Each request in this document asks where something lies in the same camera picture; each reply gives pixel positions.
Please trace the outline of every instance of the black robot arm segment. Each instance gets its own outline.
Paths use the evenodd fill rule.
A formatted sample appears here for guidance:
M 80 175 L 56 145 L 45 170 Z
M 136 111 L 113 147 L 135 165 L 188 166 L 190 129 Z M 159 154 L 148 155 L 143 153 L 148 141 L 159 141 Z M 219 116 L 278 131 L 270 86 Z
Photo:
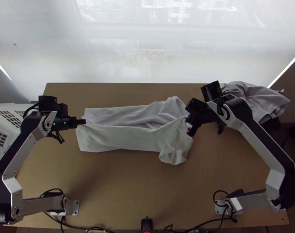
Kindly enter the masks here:
M 227 196 L 226 200 L 231 202 L 234 211 L 267 206 L 279 211 L 292 207 L 295 204 L 294 161 L 253 119 L 252 110 L 243 98 L 231 94 L 223 95 L 218 81 L 204 86 L 201 90 L 205 103 L 192 99 L 186 107 L 190 112 L 188 119 L 200 122 L 195 128 L 209 122 L 217 122 L 222 126 L 221 121 L 224 125 L 238 130 L 271 169 L 266 180 L 266 189 L 248 193 L 236 190 Z M 201 106 L 200 111 L 195 109 L 194 103 Z
M 54 106 L 48 103 L 53 100 Z M 55 97 L 41 96 L 37 104 L 40 116 L 26 116 L 20 126 L 20 134 L 0 160 L 0 223 L 14 224 L 26 215 L 47 211 L 51 215 L 77 215 L 79 202 L 68 200 L 64 193 L 45 193 L 39 198 L 23 199 L 23 189 L 16 175 L 35 143 L 48 136 L 53 130 L 76 128 L 85 120 L 76 120 L 60 111 Z M 63 125 L 58 126 L 60 119 Z

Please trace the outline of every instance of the black cable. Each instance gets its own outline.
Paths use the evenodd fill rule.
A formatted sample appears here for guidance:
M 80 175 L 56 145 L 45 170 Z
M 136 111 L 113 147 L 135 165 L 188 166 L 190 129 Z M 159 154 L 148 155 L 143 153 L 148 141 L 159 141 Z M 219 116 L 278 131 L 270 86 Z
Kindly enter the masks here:
M 40 102 L 38 102 L 37 104 L 34 104 L 33 106 L 29 107 L 27 110 L 25 110 L 25 112 L 23 113 L 23 119 L 26 117 L 26 115 L 28 114 L 28 112 L 32 109 L 34 109 L 36 106 L 39 105 Z
M 236 212 L 233 212 L 233 209 L 234 209 L 234 208 L 233 208 L 232 204 L 231 204 L 228 200 L 225 200 L 225 202 L 226 202 L 227 204 L 225 204 L 225 205 L 219 205 L 219 204 L 217 203 L 217 201 L 215 200 L 215 195 L 216 195 L 217 193 L 220 193 L 220 192 L 225 193 L 226 195 L 228 195 L 228 192 L 226 192 L 226 191 L 224 191 L 224 190 L 217 190 L 217 191 L 214 192 L 214 194 L 213 194 L 213 196 L 212 196 L 213 202 L 214 202 L 217 206 L 219 206 L 219 207 L 225 207 L 224 212 L 223 212 L 223 214 L 222 214 L 222 217 L 221 217 L 220 219 L 212 219 L 212 220 L 206 221 L 206 222 L 204 222 L 204 223 L 201 223 L 201 224 L 199 224 L 199 225 L 197 225 L 197 226 L 195 226 L 195 227 L 193 227 L 193 228 L 187 229 L 187 230 L 185 230 L 185 231 L 174 231 L 174 230 L 172 230 L 172 228 L 173 228 L 173 224 L 170 224 L 170 225 L 166 226 L 166 227 L 162 230 L 161 233 L 169 233 L 169 232 L 171 232 L 171 233 L 189 233 L 190 231 L 193 231 L 193 230 L 199 230 L 200 227 L 202 227 L 202 226 L 204 226 L 204 225 L 206 225 L 206 224 L 208 224 L 208 223 L 212 223 L 212 222 L 216 222 L 216 221 L 221 221 L 219 227 L 218 227 L 216 230 L 213 230 L 213 231 L 212 231 L 212 232 L 217 232 L 217 231 L 222 227 L 222 224 L 223 224 L 223 221 L 224 221 L 224 220 L 231 220 L 231 221 L 233 221 L 234 223 L 237 223 L 238 220 L 235 219 L 235 218 L 233 218 L 233 216 L 232 216 L 233 214 L 236 213 Z M 229 207 L 231 208 L 231 213 L 230 213 L 229 217 L 226 217 L 226 218 L 225 218 L 224 215 L 225 215 L 225 213 L 226 213 L 226 211 L 227 211 L 227 209 L 228 209 Z
M 215 230 L 213 230 L 213 231 L 211 231 L 211 232 L 217 232 L 219 229 L 221 229 L 222 224 L 223 224 L 223 220 L 224 220 L 224 215 L 225 215 L 226 210 L 227 210 L 228 208 L 229 208 L 229 207 L 227 206 L 227 207 L 224 209 L 224 212 L 223 212 L 223 214 L 222 214 L 222 218 L 221 218 L 221 222 L 220 222 L 220 225 L 218 226 L 218 228 L 215 229 Z
M 219 206 L 219 207 L 227 207 L 228 205 L 219 205 L 219 204 L 217 203 L 217 201 L 215 200 L 215 195 L 216 195 L 217 193 L 225 193 L 226 195 L 228 195 L 228 192 L 225 192 L 224 190 L 218 190 L 218 191 L 215 191 L 214 194 L 213 194 L 213 196 L 212 196 L 213 202 L 214 202 L 217 206 Z
M 62 225 L 63 225 L 63 221 L 64 221 L 64 219 L 65 219 L 65 216 L 62 216 L 62 217 L 61 217 L 61 222 L 60 222 L 60 228 L 61 228 L 61 232 L 62 232 L 62 233 L 64 233 L 63 226 L 62 226 Z
M 41 194 L 39 197 L 42 197 L 44 196 L 45 194 L 51 192 L 51 191 L 54 191 L 54 190 L 58 190 L 60 191 L 61 194 L 64 194 L 64 192 L 59 189 L 59 188 L 53 188 L 53 189 L 50 189 L 50 190 L 47 190 L 46 192 L 44 192 L 43 194 Z M 60 228 L 61 228 L 61 231 L 62 233 L 64 232 L 63 230 L 63 226 L 67 226 L 68 228 L 72 228 L 72 229 L 77 229 L 77 230 L 87 230 L 87 231 L 90 231 L 90 230 L 99 230 L 99 231 L 107 231 L 108 233 L 115 233 L 111 230 L 105 230 L 104 228 L 102 227 L 98 227 L 98 226 L 93 226 L 93 227 L 81 227 L 81 226 L 72 226 L 72 225 L 69 225 L 67 223 L 64 223 L 64 220 L 65 220 L 65 216 L 62 216 L 61 218 L 61 221 L 59 221 L 58 219 L 54 218 L 54 217 L 51 217 L 47 212 L 44 211 L 44 214 L 47 215 L 50 219 L 52 219 L 53 221 L 57 222 L 60 224 Z
M 61 134 L 59 133 L 58 130 L 56 131 L 56 135 L 60 139 L 61 142 L 65 142 L 65 140 L 63 139 L 63 137 L 61 136 Z

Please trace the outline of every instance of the crumpled fabric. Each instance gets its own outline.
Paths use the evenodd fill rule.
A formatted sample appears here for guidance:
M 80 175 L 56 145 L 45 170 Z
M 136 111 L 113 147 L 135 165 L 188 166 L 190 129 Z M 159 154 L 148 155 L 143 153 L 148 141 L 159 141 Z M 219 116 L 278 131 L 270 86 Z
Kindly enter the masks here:
M 245 99 L 259 124 L 280 116 L 290 104 L 290 100 L 281 94 L 283 90 L 275 91 L 241 81 L 226 84 L 222 91 Z
M 81 151 L 158 151 L 164 163 L 183 163 L 193 143 L 187 135 L 185 104 L 178 97 L 150 105 L 86 108 L 76 129 Z

